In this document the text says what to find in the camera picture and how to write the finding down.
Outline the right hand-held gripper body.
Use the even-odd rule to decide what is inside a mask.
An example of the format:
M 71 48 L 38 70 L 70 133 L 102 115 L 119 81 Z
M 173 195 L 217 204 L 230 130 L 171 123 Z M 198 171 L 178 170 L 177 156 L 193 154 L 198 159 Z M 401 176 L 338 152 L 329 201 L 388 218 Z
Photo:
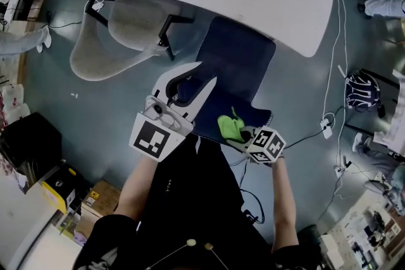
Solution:
M 274 129 L 268 126 L 261 128 L 246 126 L 241 130 L 241 135 L 250 139 L 246 140 L 244 148 L 256 163 L 274 163 L 282 155 L 286 141 Z

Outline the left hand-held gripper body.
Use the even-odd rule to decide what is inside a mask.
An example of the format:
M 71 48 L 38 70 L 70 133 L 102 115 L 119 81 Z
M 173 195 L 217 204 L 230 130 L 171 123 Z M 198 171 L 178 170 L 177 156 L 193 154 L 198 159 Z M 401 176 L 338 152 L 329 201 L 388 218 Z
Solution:
M 191 105 L 192 97 L 180 100 L 180 94 L 169 104 L 154 95 L 146 97 L 144 110 L 137 113 L 129 146 L 157 162 L 168 157 L 191 133 L 192 121 L 186 120 L 175 105 Z

